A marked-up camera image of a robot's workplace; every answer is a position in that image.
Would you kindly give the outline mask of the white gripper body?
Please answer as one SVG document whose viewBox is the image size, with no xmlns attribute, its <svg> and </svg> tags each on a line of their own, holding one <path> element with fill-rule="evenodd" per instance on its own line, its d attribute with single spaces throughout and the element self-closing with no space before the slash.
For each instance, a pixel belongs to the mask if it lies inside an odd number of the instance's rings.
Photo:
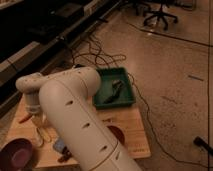
<svg viewBox="0 0 213 171">
<path fill-rule="evenodd" d="M 40 105 L 27 106 L 26 110 L 31 116 L 31 121 L 36 127 L 42 128 L 47 126 L 46 116 L 44 115 Z"/>
</svg>

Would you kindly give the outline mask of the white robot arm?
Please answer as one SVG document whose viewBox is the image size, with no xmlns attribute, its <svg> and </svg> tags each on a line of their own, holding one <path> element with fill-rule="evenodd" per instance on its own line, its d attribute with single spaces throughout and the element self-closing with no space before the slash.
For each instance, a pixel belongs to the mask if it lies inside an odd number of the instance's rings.
<svg viewBox="0 0 213 171">
<path fill-rule="evenodd" d="M 46 115 L 83 171 L 142 171 L 87 102 L 100 84 L 95 69 L 80 67 L 22 76 L 16 88 L 30 114 Z"/>
</svg>

